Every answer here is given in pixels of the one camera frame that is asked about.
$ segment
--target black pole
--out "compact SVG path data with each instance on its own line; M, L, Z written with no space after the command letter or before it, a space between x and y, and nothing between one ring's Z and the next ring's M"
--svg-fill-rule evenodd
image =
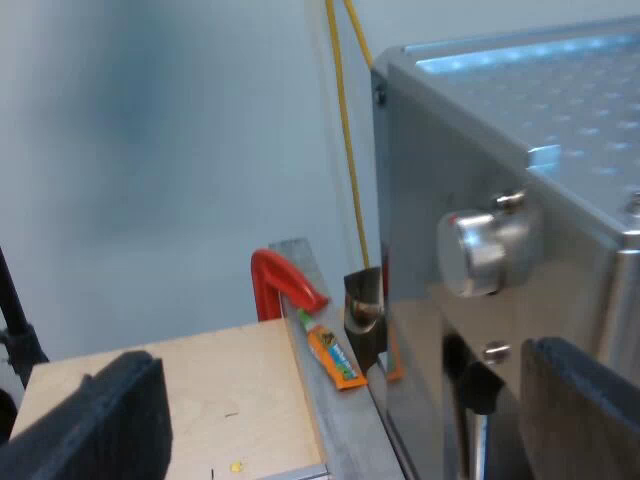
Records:
M29 325L16 287L11 279L9 267L0 248L0 310L7 322L6 330L0 331L0 343L7 348L9 364L20 376L23 386L27 386L31 370L38 363L48 362L40 347L36 331Z
M0 309L4 315L4 320L7 322L7 330L10 335L23 335L29 330L29 324L22 305L20 305L20 299L18 298L18 292L11 279L9 273L9 267L2 254L2 248L0 247Z

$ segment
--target stainless steel box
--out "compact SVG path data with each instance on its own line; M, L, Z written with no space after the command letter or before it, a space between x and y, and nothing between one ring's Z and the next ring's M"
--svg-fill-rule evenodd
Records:
M640 385L640 19L392 48L372 82L394 436L417 478L526 478L524 340ZM488 417L452 336L505 382Z

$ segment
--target yellow cable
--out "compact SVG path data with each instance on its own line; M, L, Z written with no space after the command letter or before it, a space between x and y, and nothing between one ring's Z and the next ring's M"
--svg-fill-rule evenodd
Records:
M358 37L358 43L360 44L360 50L362 51L364 61L367 62L367 66L369 67L369 70L371 70L371 67L373 67L373 57L371 56L371 52L367 46L367 39L364 37L360 20L358 20L358 13L356 12L351 0L344 0L344 6L347 7L347 12L351 19L351 25L353 25L353 29L356 32L356 37Z
M342 120L342 133L344 135L344 147L347 151L347 165L349 166L349 176L351 177L351 194L353 195L353 209L356 214L356 224L358 227L358 237L360 239L360 249L362 250L362 260L364 268L369 268L369 252L367 251L367 240L365 238L364 226L362 222L362 212L360 210L360 192L358 190L358 180L356 177L356 166L353 161L353 146L351 145L351 130L349 128L349 113L347 112L347 99L344 93L344 78L342 73L342 53L340 52L340 37L338 36L338 26L336 25L336 13L333 8L333 0L325 0L327 5L327 18L329 20L329 32L331 33L331 47L333 50L333 61L336 66L336 84L338 86L338 102L340 104L340 119Z

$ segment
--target metal knob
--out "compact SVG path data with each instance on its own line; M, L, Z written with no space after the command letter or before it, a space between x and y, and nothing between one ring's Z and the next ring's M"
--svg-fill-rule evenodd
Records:
M500 288L506 252L496 235L496 219L486 212L449 213L438 224L438 262L446 286L460 297Z

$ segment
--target metal screw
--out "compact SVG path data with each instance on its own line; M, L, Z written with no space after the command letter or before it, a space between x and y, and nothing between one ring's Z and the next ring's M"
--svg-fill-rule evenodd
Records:
M382 87L377 87L373 91L373 101L379 106L383 106L387 102L387 94Z
M489 365L499 365L503 363L511 353L511 345L507 342L493 341L487 343L482 351L482 358Z
M493 208L512 213L524 204L526 194L524 190L511 190L496 195L493 198Z
M627 212L634 217L640 217L640 192L633 192L627 204Z

